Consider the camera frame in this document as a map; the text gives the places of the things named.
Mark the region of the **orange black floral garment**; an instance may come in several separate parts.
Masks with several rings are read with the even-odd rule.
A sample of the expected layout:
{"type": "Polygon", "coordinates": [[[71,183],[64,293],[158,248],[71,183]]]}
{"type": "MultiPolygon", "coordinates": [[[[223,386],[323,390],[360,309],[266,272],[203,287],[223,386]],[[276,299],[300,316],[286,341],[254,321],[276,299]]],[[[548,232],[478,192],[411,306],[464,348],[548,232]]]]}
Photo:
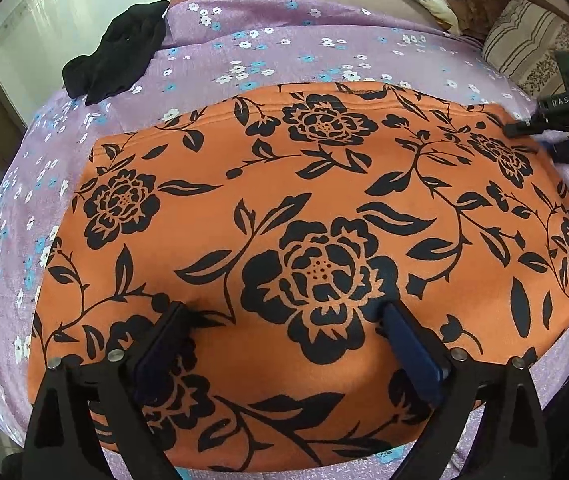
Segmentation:
{"type": "Polygon", "coordinates": [[[569,188],[497,105],[279,84],[94,143],[45,258],[27,390],[177,304],[192,328],[142,414],[178,467],[327,466],[429,418],[382,333],[398,300],[476,359],[569,327],[569,188]]]}

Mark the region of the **beige striped pillow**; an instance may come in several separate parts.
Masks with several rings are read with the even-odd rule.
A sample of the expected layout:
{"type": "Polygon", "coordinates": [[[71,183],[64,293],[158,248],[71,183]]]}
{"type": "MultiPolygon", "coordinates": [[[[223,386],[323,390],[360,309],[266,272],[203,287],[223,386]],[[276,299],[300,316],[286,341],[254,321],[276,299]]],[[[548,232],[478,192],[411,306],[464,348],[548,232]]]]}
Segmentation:
{"type": "Polygon", "coordinates": [[[569,51],[569,22],[528,0],[511,0],[493,24],[482,55],[529,96],[564,91],[555,51],[569,51]]]}

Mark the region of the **black cloth bundle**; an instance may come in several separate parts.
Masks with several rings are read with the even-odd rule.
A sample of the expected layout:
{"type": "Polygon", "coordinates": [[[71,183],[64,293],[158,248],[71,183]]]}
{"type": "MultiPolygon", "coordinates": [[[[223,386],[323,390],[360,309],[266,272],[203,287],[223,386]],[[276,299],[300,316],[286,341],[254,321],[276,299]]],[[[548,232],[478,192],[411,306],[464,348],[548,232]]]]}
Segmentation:
{"type": "Polygon", "coordinates": [[[166,35],[167,0],[138,3],[109,24],[98,48],[79,55],[62,68],[71,99],[84,96],[92,105],[126,92],[146,72],[166,35]]]}

